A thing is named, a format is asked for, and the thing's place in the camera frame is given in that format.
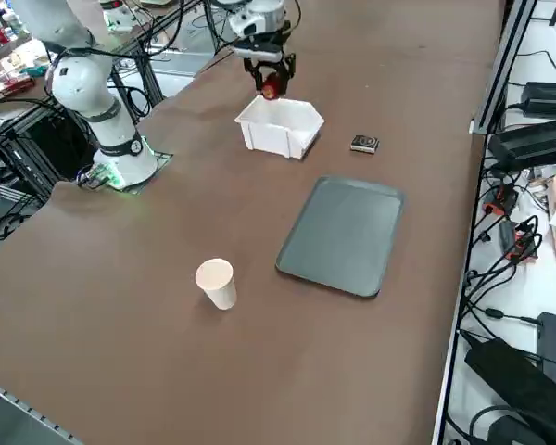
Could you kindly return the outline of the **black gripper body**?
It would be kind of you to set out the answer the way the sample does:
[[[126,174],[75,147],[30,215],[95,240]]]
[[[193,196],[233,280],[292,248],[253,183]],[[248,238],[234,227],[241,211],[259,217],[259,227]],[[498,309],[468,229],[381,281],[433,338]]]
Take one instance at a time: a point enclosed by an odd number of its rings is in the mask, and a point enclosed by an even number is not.
[[[285,45],[291,35],[290,28],[276,32],[260,33],[242,37],[234,42],[234,52],[243,59],[278,63],[285,56]]]

